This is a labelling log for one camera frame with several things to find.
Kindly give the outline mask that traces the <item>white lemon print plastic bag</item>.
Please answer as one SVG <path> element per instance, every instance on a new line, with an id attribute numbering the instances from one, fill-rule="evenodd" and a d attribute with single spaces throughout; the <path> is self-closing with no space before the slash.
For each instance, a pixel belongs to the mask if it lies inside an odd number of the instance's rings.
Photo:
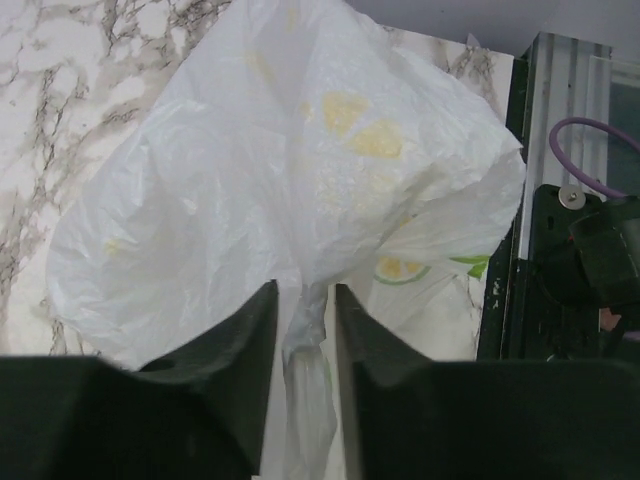
<path id="1" fill-rule="evenodd" d="M 235 1 L 58 222 L 56 318 L 138 368 L 279 287 L 261 475 L 321 479 L 329 287 L 377 256 L 464 273 L 518 209 L 489 104 L 342 1 Z"/>

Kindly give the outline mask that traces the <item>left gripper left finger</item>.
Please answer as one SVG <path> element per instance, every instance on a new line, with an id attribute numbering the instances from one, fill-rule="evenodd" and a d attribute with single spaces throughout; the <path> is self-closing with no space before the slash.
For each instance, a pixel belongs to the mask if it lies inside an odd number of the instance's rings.
<path id="1" fill-rule="evenodd" d="M 97 356 L 1 360 L 5 479 L 249 479 L 261 466 L 279 292 L 138 371 Z"/>

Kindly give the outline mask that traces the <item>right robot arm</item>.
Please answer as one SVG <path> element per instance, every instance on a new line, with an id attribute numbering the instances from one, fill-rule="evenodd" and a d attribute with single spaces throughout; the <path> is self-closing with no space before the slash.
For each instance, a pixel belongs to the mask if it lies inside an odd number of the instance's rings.
<path id="1" fill-rule="evenodd" d="M 550 360 L 611 358 L 639 339 L 639 199 L 575 185 L 533 197 L 533 318 Z"/>

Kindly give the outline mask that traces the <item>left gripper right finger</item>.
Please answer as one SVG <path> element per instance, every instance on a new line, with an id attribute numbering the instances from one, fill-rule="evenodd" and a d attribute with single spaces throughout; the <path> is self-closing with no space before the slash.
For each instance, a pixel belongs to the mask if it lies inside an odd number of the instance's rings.
<path id="1" fill-rule="evenodd" d="M 335 289 L 349 479 L 635 479 L 639 371 L 608 360 L 442 362 Z"/>

